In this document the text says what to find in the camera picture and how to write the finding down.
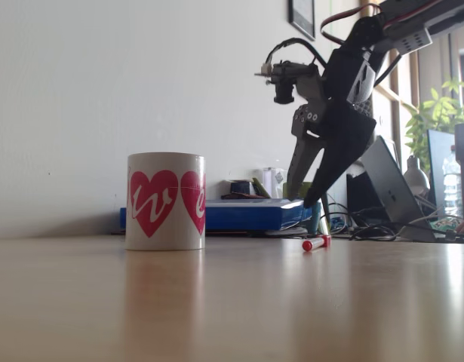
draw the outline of mug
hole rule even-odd
[[[149,152],[128,157],[128,250],[204,248],[204,157]]]

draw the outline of marker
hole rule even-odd
[[[319,247],[329,247],[331,237],[329,235],[322,235],[320,238],[315,238],[311,240],[305,240],[302,244],[302,248],[309,252]]]

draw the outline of water bottle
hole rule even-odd
[[[451,153],[443,162],[444,212],[447,215],[462,217],[461,167],[456,162],[455,151],[455,146],[451,146]]]

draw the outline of table surface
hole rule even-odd
[[[0,362],[464,360],[464,245],[0,241]]]

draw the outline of potted plant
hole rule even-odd
[[[446,81],[443,88],[459,94],[464,81],[453,78]],[[413,141],[406,144],[411,148],[413,155],[418,157],[421,168],[429,174],[428,130],[439,130],[441,132],[454,133],[455,125],[464,122],[464,106],[459,100],[452,97],[440,97],[436,89],[431,89],[432,100],[420,103],[419,108],[404,105],[410,112],[411,119],[406,124],[406,135]]]

